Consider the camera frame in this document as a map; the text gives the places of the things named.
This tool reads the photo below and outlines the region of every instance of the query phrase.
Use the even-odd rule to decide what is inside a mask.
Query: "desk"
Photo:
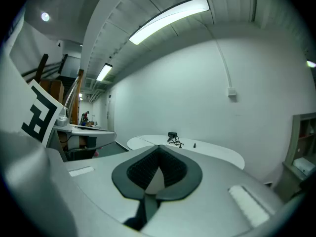
[[[217,146],[210,143],[206,143],[206,142],[202,142],[202,141],[198,141],[198,140],[191,140],[187,138],[179,138],[179,139],[181,143],[184,144],[184,145],[181,145],[183,149],[187,149],[196,153],[200,153],[203,155],[212,156],[218,159],[228,161],[240,169],[244,169],[245,167],[245,161],[242,158],[242,156],[231,149],[224,148],[224,147]],[[177,148],[179,147],[173,144],[169,144],[167,140],[168,140],[168,136],[166,135],[142,135],[142,136],[137,136],[130,139],[127,142],[127,146],[131,150],[143,148],[146,146],[152,146],[152,145],[168,145],[168,146],[174,146]]]

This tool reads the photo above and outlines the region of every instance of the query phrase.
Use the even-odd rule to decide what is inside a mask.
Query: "white wall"
[[[93,102],[93,120],[97,121],[101,129],[108,129],[107,120],[107,93],[103,93]]]
[[[14,65],[20,73],[35,69],[45,53],[47,65],[62,60],[62,48],[24,21],[10,53]]]
[[[280,175],[293,114],[316,111],[306,59],[292,37],[254,25],[212,27],[175,38],[139,58],[116,80],[115,131],[124,146],[137,135],[167,134],[233,149],[262,181]]]
[[[68,56],[60,75],[63,77],[77,78],[79,66],[80,59]]]
[[[81,58],[82,47],[80,44],[73,43],[70,41],[64,41],[63,54],[68,54],[69,56],[80,59]]]
[[[86,101],[79,101],[79,122],[81,120],[82,113],[85,113],[89,111],[89,114],[87,114],[87,117],[89,121],[92,121],[92,115],[93,115],[93,106],[91,103]]]

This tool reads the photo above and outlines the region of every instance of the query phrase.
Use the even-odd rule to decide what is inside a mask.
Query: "cable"
[[[152,143],[152,142],[150,142],[150,141],[148,141],[148,140],[145,140],[144,138],[142,138],[142,137],[140,137],[140,136],[137,136],[136,138],[139,138],[139,139],[141,139],[141,140],[143,140],[143,141],[146,141],[146,142],[148,142],[148,143],[150,143],[150,144],[155,145],[154,143]]]
[[[114,131],[110,131],[110,130],[102,130],[102,131],[106,131],[106,132],[113,132],[113,133],[115,133],[115,139],[117,138],[117,133],[116,132],[114,132]]]
[[[173,138],[172,141],[171,141],[171,143],[173,143],[173,144],[176,145],[176,146],[179,146],[180,148],[182,148],[181,145],[184,145],[183,143],[181,143],[181,141],[180,141],[180,139],[179,139],[178,136],[175,137],[175,138]]]
[[[70,136],[66,141],[60,141],[60,143],[66,143],[66,142],[68,142],[71,137],[73,137],[73,135]]]
[[[201,21],[197,20],[201,25],[203,25],[206,30],[208,31],[208,33],[211,35],[211,37],[215,40],[215,43],[216,43],[216,46],[217,46],[217,49],[219,51],[219,54],[222,58],[222,61],[223,61],[223,64],[224,64],[224,68],[225,68],[225,72],[226,72],[226,76],[227,76],[227,81],[228,81],[228,87],[231,88],[232,87],[232,80],[231,80],[231,76],[229,74],[229,71],[228,71],[228,67],[227,67],[227,64],[226,64],[226,60],[225,60],[225,57],[223,55],[223,52],[222,52],[222,49],[216,39],[216,37],[213,35],[212,31],[205,25],[203,24]]]

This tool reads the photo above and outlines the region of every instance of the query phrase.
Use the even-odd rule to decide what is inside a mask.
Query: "cabinet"
[[[293,165],[297,158],[304,157],[316,164],[316,113],[293,116],[292,134],[289,149],[283,162],[283,172],[275,192],[284,201],[288,202],[300,190],[300,183],[306,178]]]

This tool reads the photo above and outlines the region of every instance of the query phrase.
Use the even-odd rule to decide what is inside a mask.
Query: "fluorescent ceiling light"
[[[41,18],[42,18],[42,20],[44,20],[45,22],[47,22],[47,21],[49,20],[49,15],[48,15],[48,13],[43,12],[43,13],[41,14]]]
[[[129,40],[138,45],[159,29],[187,16],[209,10],[207,0],[187,0],[162,11],[134,32]]]
[[[107,73],[111,70],[113,66],[106,63],[103,67],[103,69],[101,70],[100,74],[98,75],[97,81],[102,81],[103,78],[107,75]]]
[[[312,61],[307,61],[307,66],[309,66],[310,68],[314,68],[314,67],[316,67],[316,63],[314,63]]]

